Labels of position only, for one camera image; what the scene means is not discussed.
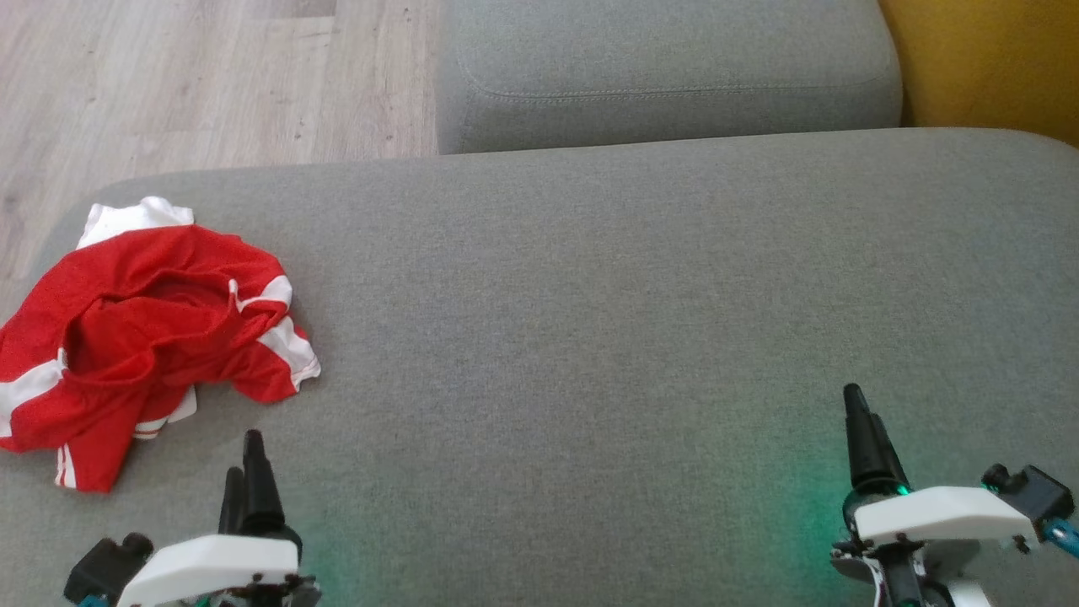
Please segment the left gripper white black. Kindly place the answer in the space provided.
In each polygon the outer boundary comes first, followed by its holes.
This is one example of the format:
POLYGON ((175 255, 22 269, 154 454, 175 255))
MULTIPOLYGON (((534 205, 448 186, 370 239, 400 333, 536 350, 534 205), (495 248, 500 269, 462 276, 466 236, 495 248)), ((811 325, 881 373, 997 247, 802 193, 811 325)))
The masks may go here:
POLYGON ((300 572, 302 541, 286 526, 265 439, 245 434, 243 469, 226 475, 218 534, 155 550, 129 533, 122 541, 142 565, 117 607, 320 607, 316 577, 300 572))

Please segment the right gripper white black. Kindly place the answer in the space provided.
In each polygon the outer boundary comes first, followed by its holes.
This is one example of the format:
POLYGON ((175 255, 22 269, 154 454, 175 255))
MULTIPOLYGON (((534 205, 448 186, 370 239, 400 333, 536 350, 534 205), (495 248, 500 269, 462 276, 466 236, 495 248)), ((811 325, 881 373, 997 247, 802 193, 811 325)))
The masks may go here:
POLYGON ((878 414, 859 384, 843 388, 851 489, 902 495, 857 503, 849 539, 833 544, 839 575, 873 588, 871 607, 995 607, 966 568, 983 542, 1039 541, 1028 518, 982 487, 938 486, 910 493, 910 482, 878 414))

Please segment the red garment with white bands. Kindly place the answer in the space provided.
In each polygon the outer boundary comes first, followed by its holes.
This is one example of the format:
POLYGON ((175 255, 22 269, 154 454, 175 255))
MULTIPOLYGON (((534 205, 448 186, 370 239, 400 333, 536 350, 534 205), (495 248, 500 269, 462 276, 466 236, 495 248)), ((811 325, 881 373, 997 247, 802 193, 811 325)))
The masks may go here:
POLYGON ((286 399, 320 374, 292 299, 275 256, 196 224, 62 257, 0 327, 0 447, 72 444, 120 415, 129 437, 199 383, 286 399))

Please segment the grey sofa seat cushion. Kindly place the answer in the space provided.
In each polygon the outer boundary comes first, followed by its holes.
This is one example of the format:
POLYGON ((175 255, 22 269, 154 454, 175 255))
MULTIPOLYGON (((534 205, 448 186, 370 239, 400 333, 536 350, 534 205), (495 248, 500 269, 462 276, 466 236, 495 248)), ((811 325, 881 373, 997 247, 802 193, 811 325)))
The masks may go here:
POLYGON ((108 495, 0 454, 0 607, 70 607, 105 535, 211 533, 267 440, 325 607, 868 607, 829 564, 841 389, 912 483, 1079 493, 1079 149, 894 128, 203 170, 147 195, 277 256, 320 376, 226 385, 108 495))

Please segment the mustard yellow upholstered furniture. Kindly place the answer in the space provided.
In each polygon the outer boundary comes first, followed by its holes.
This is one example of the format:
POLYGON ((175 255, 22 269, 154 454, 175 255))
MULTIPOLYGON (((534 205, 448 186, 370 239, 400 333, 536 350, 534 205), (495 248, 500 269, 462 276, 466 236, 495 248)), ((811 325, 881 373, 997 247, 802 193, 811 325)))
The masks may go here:
POLYGON ((1079 148, 1079 0, 878 0, 906 126, 1012 128, 1079 148))

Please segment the grey sofa block cushion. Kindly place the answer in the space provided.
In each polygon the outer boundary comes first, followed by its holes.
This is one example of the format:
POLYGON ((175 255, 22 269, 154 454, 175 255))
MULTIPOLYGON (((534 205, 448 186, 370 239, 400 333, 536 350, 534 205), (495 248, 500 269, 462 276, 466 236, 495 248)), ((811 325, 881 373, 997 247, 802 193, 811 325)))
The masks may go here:
POLYGON ((878 0, 446 0, 442 154, 900 124, 878 0))

